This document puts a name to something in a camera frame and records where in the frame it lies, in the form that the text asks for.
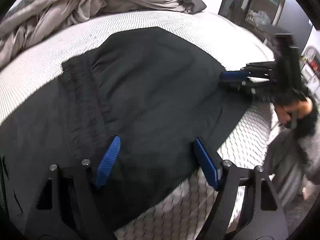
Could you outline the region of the right hand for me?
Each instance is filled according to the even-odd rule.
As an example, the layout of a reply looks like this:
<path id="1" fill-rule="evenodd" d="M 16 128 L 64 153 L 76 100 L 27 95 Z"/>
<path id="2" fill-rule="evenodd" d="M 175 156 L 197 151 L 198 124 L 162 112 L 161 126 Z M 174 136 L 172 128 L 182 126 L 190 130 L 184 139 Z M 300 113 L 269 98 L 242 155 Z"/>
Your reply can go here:
<path id="1" fill-rule="evenodd" d="M 312 112 L 313 102 L 310 98 L 306 98 L 305 101 L 294 101 L 290 105 L 282 106 L 275 105 L 274 110 L 278 117 L 278 121 L 281 124 L 287 124 L 291 121 L 293 114 L 296 113 L 298 119 L 301 119 Z"/>

